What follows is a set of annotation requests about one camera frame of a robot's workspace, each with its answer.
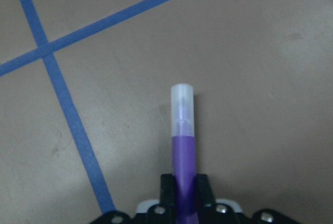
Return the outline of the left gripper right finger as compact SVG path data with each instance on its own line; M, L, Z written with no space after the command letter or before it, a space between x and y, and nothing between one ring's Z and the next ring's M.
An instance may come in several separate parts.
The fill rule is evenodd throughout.
M195 200L197 207L211 207L216 203L209 177L206 174L196 175Z

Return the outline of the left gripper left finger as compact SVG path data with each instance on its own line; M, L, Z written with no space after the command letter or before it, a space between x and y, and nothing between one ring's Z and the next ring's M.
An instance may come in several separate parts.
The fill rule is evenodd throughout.
M176 203L176 182L172 174L160 176L160 204L175 208Z

